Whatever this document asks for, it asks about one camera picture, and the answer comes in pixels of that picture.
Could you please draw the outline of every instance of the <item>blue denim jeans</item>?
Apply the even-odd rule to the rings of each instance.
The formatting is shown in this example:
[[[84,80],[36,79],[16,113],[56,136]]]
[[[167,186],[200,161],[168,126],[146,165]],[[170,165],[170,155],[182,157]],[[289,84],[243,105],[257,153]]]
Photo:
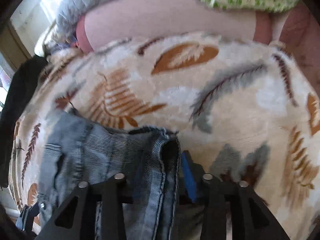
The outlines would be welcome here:
[[[176,135],[156,127],[104,128],[65,112],[59,117],[40,169],[41,225],[79,182],[100,183],[122,172],[133,186],[133,204],[124,204],[127,239],[170,239],[180,160]]]

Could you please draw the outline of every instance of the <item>floor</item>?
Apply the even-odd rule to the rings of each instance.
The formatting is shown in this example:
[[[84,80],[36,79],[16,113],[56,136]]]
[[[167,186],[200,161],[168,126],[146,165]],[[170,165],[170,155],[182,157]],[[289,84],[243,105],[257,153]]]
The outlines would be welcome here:
[[[10,87],[11,79],[0,66],[0,111],[2,111],[7,93]]]

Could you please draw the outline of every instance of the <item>silver screw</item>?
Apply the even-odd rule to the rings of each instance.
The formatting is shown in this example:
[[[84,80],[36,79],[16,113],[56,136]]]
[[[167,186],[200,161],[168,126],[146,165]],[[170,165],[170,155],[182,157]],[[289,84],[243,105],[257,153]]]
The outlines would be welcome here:
[[[204,180],[212,180],[212,179],[213,179],[213,175],[210,174],[210,173],[205,173],[205,174],[202,176],[202,178],[203,178]]]
[[[239,185],[240,185],[240,187],[248,187],[249,186],[249,184],[245,180],[241,180],[239,182]]]
[[[115,179],[124,179],[125,175],[123,173],[117,173]]]
[[[88,185],[89,185],[88,182],[86,182],[86,181],[81,181],[81,182],[79,183],[79,188],[85,188],[85,187],[87,187]]]

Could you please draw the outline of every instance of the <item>black fabric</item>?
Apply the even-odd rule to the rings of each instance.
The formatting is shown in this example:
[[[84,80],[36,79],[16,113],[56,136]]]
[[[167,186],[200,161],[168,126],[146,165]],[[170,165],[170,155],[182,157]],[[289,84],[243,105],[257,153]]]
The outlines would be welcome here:
[[[8,172],[15,123],[36,90],[41,70],[47,65],[44,57],[33,56],[14,74],[0,116],[0,186],[8,187]]]

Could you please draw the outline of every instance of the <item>beige blanket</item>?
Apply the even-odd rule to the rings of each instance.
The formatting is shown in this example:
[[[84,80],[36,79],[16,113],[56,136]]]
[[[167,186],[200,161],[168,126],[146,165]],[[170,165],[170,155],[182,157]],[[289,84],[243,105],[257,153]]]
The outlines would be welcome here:
[[[43,78],[15,129],[10,190],[19,207],[36,201],[52,113],[74,106],[103,126],[179,131],[181,149],[205,171],[254,187],[291,239],[312,230],[319,100],[277,48],[206,33],[136,38],[88,55],[61,51]]]

